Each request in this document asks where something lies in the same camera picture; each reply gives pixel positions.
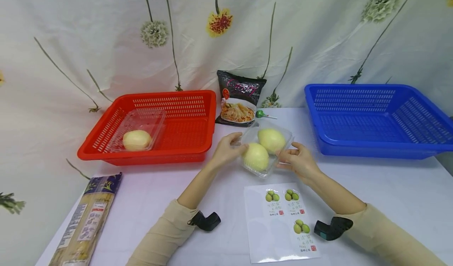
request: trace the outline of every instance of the noodle package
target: noodle package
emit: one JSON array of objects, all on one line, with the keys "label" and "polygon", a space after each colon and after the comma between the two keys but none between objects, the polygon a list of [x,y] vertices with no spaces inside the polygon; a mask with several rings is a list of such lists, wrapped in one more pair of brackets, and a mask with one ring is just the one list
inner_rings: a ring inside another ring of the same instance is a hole
[{"label": "noodle package", "polygon": [[49,266],[88,266],[121,178],[119,173],[90,180]]},{"label": "noodle package", "polygon": [[217,71],[221,96],[220,115],[215,120],[236,127],[248,127],[255,118],[256,105],[266,79],[250,79]]}]

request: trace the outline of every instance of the human hand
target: human hand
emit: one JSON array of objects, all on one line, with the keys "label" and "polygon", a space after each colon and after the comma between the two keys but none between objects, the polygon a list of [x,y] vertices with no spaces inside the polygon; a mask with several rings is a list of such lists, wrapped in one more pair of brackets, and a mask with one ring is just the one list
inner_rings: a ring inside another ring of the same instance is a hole
[{"label": "human hand", "polygon": [[278,168],[292,170],[306,185],[316,174],[322,173],[310,150],[300,143],[292,143],[297,149],[288,149],[277,153],[278,159],[284,164],[278,164]]},{"label": "human hand", "polygon": [[224,164],[233,161],[247,150],[248,144],[231,147],[231,143],[241,137],[241,135],[242,132],[235,132],[221,138],[211,159],[211,163],[215,168],[220,168]]}]

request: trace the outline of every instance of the red plastic basket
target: red plastic basket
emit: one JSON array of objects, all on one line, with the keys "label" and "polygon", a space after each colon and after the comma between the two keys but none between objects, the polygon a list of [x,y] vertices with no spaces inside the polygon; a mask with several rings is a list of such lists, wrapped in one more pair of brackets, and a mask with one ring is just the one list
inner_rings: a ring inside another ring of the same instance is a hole
[{"label": "red plastic basket", "polygon": [[[113,165],[149,165],[201,162],[211,148],[215,121],[215,93],[211,90],[128,94],[105,111],[77,152],[81,160],[102,160]],[[107,144],[132,110],[167,112],[152,150],[109,152]]]}]

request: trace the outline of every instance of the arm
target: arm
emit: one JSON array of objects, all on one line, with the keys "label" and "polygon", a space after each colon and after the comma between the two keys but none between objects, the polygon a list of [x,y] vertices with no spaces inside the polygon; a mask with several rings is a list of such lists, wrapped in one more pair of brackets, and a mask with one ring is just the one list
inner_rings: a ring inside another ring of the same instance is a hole
[{"label": "arm", "polygon": [[278,154],[278,167],[290,169],[299,179],[310,186],[316,194],[336,213],[348,218],[354,225],[345,232],[367,251],[373,252],[394,266],[446,266],[423,244],[405,230],[390,221],[371,204],[366,204],[321,170],[310,151],[300,143],[298,149],[289,149]]},{"label": "arm", "polygon": [[211,186],[219,168],[247,150],[247,145],[236,149],[230,147],[230,143],[241,135],[241,132],[232,133],[220,140],[211,161],[194,177],[178,200],[170,202],[164,214],[134,250],[126,266],[167,264],[173,253],[195,229],[195,226],[189,225],[188,222],[197,214],[197,207]]}]

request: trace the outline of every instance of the fabric backdrop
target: fabric backdrop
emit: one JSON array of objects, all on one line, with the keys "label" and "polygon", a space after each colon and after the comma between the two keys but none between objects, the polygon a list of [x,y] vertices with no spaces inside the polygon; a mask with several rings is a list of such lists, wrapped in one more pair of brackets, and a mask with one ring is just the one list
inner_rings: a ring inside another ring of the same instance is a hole
[{"label": "fabric backdrop", "polygon": [[66,159],[93,173],[77,149],[123,94],[218,94],[226,70],[267,79],[264,107],[389,82],[453,115],[453,0],[0,0],[0,18],[0,192],[27,201],[0,209],[5,265],[44,250],[87,183]]}]

